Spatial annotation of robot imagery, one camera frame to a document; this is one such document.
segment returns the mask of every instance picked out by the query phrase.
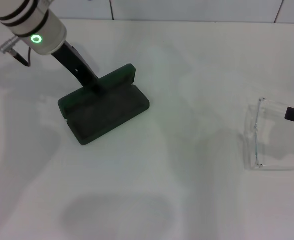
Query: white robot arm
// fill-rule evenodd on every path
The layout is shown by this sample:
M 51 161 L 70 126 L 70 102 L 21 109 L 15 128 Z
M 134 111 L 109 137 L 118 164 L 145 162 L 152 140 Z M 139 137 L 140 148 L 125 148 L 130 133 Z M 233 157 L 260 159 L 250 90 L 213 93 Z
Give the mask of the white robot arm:
M 149 108 L 148 99 L 133 86 L 136 69 L 128 64 L 98 79 L 76 49 L 66 42 L 66 28 L 49 10 L 53 0 L 0 0 L 0 22 L 15 37 L 0 50 L 30 66 L 13 50 L 22 40 L 40 55 L 52 55 L 82 84 L 59 100 L 60 111 L 79 143 L 86 145 Z
M 65 42 L 66 27 L 49 9 L 53 0 L 0 0 L 0 22 L 16 35 L 2 47 L 24 41 L 39 55 L 56 52 Z

